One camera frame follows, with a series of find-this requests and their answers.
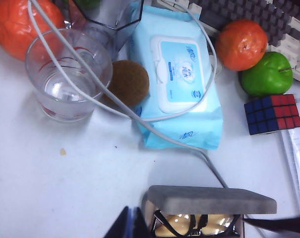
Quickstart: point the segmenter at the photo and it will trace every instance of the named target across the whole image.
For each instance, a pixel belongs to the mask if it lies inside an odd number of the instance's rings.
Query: wet wipes lid
[[[189,38],[167,36],[155,36],[150,44],[159,108],[164,113],[177,113],[198,103],[205,92],[198,44]],[[206,100],[193,112],[205,107]]]
[[[274,199],[237,188],[151,186],[148,200],[175,214],[275,214]]]

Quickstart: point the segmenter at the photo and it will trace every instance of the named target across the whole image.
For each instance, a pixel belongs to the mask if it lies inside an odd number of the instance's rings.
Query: green apple
[[[292,82],[290,63],[278,52],[265,53],[254,67],[242,73],[242,87],[254,97],[283,94],[291,87]]]

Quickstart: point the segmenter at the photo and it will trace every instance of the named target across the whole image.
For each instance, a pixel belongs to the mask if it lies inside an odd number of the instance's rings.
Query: keyboard
[[[231,21],[247,18],[263,28],[268,36],[268,51],[280,52],[288,58],[293,76],[300,81],[300,7],[291,0],[177,0],[192,13],[200,14],[209,36]],[[181,11],[163,0],[152,5]]]

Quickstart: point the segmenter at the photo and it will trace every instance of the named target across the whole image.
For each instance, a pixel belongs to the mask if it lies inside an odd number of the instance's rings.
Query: desk surface
[[[277,214],[257,218],[297,215],[280,133],[249,135],[236,73],[224,69],[216,85],[224,130],[211,160],[230,187],[276,199]],[[101,109],[77,123],[51,120],[24,63],[0,48],[0,238],[99,238],[151,185],[220,186],[194,153],[141,141],[130,120]],[[248,225],[246,234],[260,237]]]

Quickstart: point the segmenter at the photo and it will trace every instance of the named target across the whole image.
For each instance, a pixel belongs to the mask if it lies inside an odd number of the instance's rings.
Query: glass cup
[[[59,31],[107,87],[112,77],[112,64],[104,47],[80,31],[73,29]],[[86,94],[98,99],[102,95],[98,84],[58,37],[49,31],[44,34],[44,38],[72,82]],[[42,110],[49,117],[72,122],[84,119],[93,112],[94,103],[87,101],[67,83],[39,38],[29,46],[26,69]]]

